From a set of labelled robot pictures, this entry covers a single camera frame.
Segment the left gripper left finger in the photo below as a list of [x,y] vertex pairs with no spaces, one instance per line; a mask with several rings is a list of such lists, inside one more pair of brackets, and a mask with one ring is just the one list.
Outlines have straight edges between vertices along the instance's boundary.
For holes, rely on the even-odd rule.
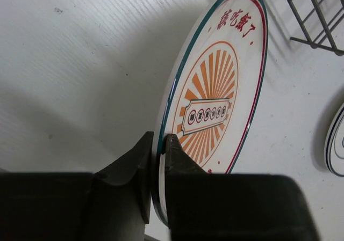
[[145,224],[150,218],[153,137],[153,132],[145,132],[131,150],[95,174],[109,187],[119,189],[131,186]]

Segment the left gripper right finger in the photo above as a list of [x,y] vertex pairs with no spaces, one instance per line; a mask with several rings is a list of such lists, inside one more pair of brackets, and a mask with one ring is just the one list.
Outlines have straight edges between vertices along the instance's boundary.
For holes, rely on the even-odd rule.
[[165,138],[164,176],[206,176],[204,171],[182,148],[176,134]]

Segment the orange patterned plate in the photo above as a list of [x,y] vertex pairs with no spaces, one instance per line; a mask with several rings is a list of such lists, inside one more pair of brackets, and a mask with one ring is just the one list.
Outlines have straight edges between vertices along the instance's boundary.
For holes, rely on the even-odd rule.
[[213,0],[175,61],[157,117],[152,198],[167,223],[164,141],[175,134],[207,173],[230,173],[259,100],[268,48],[264,0]]

